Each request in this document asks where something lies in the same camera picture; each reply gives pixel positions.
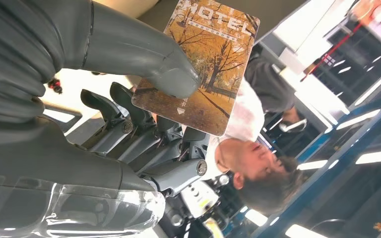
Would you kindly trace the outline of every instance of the white shirt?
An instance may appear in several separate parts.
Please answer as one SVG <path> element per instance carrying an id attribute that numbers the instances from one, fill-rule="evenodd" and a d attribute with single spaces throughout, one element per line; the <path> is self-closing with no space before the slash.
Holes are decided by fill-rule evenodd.
<path id="1" fill-rule="evenodd" d="M 243 78 L 239 91 L 230 114 L 230 119 L 223 136 L 211 136 L 207 148 L 205 161 L 207 171 L 202 180 L 213 179 L 222 174 L 215 163 L 215 149 L 217 146 L 229 138 L 236 138 L 242 141 L 255 142 L 265 121 L 262 104 L 255 91 Z"/>

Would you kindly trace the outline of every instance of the short dark hair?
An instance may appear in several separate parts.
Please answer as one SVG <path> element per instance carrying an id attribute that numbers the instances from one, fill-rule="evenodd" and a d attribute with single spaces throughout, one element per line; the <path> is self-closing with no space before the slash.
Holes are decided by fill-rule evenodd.
<path id="1" fill-rule="evenodd" d="M 297 161 L 292 157 L 278 158 L 287 174 L 271 173 L 258 181 L 245 179 L 237 194 L 245 205 L 265 216 L 282 211 L 291 197 L 304 183 L 303 174 L 297 169 Z"/>

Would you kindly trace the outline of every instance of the tree trunk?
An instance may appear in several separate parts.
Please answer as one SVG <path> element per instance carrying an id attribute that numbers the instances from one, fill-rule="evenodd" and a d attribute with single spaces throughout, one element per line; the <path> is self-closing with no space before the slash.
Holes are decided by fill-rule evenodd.
<path id="1" fill-rule="evenodd" d="M 218 71 L 214 70 L 212 72 L 211 78 L 210 78 L 208 85 L 206 87 L 206 90 L 205 90 L 207 93 L 210 93 L 212 91 L 212 88 L 214 87 L 214 82 L 215 82 L 215 79 L 217 78 L 217 75 L 218 75 Z"/>
<path id="2" fill-rule="evenodd" d="M 206 83 L 206 78 L 208 77 L 208 75 L 206 75 L 206 73 L 204 73 L 203 77 L 202 77 L 202 83 L 201 83 L 201 87 L 204 88 L 204 85 Z"/>

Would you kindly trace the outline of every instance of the ceiling light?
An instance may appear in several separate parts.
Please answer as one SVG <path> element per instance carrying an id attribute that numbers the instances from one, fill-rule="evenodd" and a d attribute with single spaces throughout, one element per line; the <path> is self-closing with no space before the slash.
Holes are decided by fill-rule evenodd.
<path id="1" fill-rule="evenodd" d="M 338 161 L 339 161 L 339 160 L 335 160 L 334 163 L 332 163 L 332 164 L 328 167 L 328 169 L 329 169 L 329 170 L 332 169 L 332 168 L 338 163 Z"/>
<path id="2" fill-rule="evenodd" d="M 278 219 L 280 219 L 280 217 L 276 217 L 269 225 L 274 225 L 278 221 Z"/>
<path id="3" fill-rule="evenodd" d="M 268 218 L 261 213 L 251 209 L 246 214 L 245 217 L 249 219 L 251 222 L 255 223 L 257 226 L 261 227 L 263 224 L 268 221 Z"/>
<path id="4" fill-rule="evenodd" d="M 45 109 L 43 114 L 50 116 L 53 119 L 62 121 L 64 123 L 67 123 L 68 121 L 72 120 L 75 116 L 67 113 L 61 113 L 49 109 Z"/>
<path id="5" fill-rule="evenodd" d="M 248 210 L 248 207 L 247 206 L 244 206 L 244 207 L 242 207 L 241 209 L 240 209 L 240 212 L 241 213 L 244 213 L 244 212 L 246 212 Z"/>
<path id="6" fill-rule="evenodd" d="M 346 67 L 346 68 L 343 68 L 342 70 L 340 70 L 338 73 L 344 73 L 345 71 L 349 71 L 351 69 L 351 67 Z"/>
<path id="7" fill-rule="evenodd" d="M 328 127 L 328 129 L 325 130 L 324 134 L 327 134 L 327 133 L 331 132 L 332 129 L 333 129 L 333 127 Z"/>
<path id="8" fill-rule="evenodd" d="M 376 59 L 374 59 L 374 60 L 372 61 L 372 63 L 378 61 L 380 58 L 381 58 L 381 56 L 377 57 Z"/>
<path id="9" fill-rule="evenodd" d="M 276 127 L 280 122 L 282 121 L 282 118 L 280 120 L 277 121 L 277 123 L 275 123 L 274 125 L 271 126 L 271 128 L 269 130 L 272 130 L 274 127 Z"/>
<path id="10" fill-rule="evenodd" d="M 313 161 L 313 162 L 307 162 L 303 164 L 299 164 L 297 166 L 298 170 L 312 170 L 312 169 L 319 169 L 322 168 L 328 160 L 318 160 L 318 161 Z"/>
<path id="11" fill-rule="evenodd" d="M 381 151 L 364 154 L 356 161 L 356 165 L 381 162 Z"/>
<path id="12" fill-rule="evenodd" d="M 292 225 L 286 232 L 285 235 L 289 238 L 326 238 L 316 232 L 312 232 L 299 225 Z"/>
<path id="13" fill-rule="evenodd" d="M 353 118 L 353 119 L 351 119 L 351 120 L 348 120 L 348 121 L 346 121 L 346 122 L 341 123 L 336 129 L 337 129 L 337 130 L 340 130 L 340 129 L 342 129 L 342 128 L 346 128 L 346 127 L 348 127 L 348 126 L 351 126 L 351 125 L 354 125 L 354 124 L 356 124 L 356 123 L 359 123 L 359 122 L 361 122 L 361 121 L 363 121 L 363 120 L 372 118 L 372 117 L 376 116 L 379 112 L 380 112 L 380 109 L 377 109 L 377 110 L 374 110 L 374 111 L 372 111 L 372 112 L 363 114 L 363 115 L 361 115 L 361 116 L 358 116 L 358 117 L 356 117 L 356 118 Z"/>
<path id="14" fill-rule="evenodd" d="M 340 62 L 338 62 L 338 63 L 336 63 L 336 64 L 334 64 L 334 67 L 335 66 L 338 66 L 338 65 L 340 65 L 340 64 L 342 64 L 342 63 L 344 63 L 345 62 L 345 59 L 344 60 L 341 60 Z"/>
<path id="15" fill-rule="evenodd" d="M 355 106 L 362 103 L 368 96 L 370 96 L 381 85 L 381 79 L 376 82 L 365 94 L 363 94 L 354 104 Z"/>

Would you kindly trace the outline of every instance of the blue frame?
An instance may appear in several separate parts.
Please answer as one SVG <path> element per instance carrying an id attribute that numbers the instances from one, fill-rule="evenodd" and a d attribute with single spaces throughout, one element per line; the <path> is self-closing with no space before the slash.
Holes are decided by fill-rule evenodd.
<path id="1" fill-rule="evenodd" d="M 342 118 L 340 121 L 346 121 L 352 117 L 363 112 L 370 111 L 372 108 L 378 108 L 381 105 L 381 100 L 374 101 L 362 107 L 356 108 L 353 113 Z M 273 225 L 269 224 L 278 216 L 273 215 L 268 218 L 267 223 L 259 227 L 252 233 L 252 238 L 268 237 L 273 238 L 289 228 L 293 219 L 304 209 L 306 204 L 315 199 L 321 194 L 327 186 L 324 184 L 330 184 L 336 177 L 338 177 L 344 169 L 352 165 L 355 162 L 356 156 L 363 151 L 363 149 L 369 145 L 370 141 L 363 140 L 367 133 L 372 132 L 373 128 L 381 121 L 381 110 L 374 116 L 369 122 L 365 123 L 355 134 L 341 146 L 340 150 L 332 155 L 325 166 L 319 169 L 301 188 L 300 192 L 290 201 L 288 208 L 279 215 L 279 220 Z M 311 143 L 310 147 L 303 151 L 299 157 L 299 162 L 309 160 L 321 146 L 334 134 L 335 129 L 328 134 L 321 134 L 316 140 Z M 331 170 L 328 169 L 335 160 L 339 160 L 339 163 Z"/>

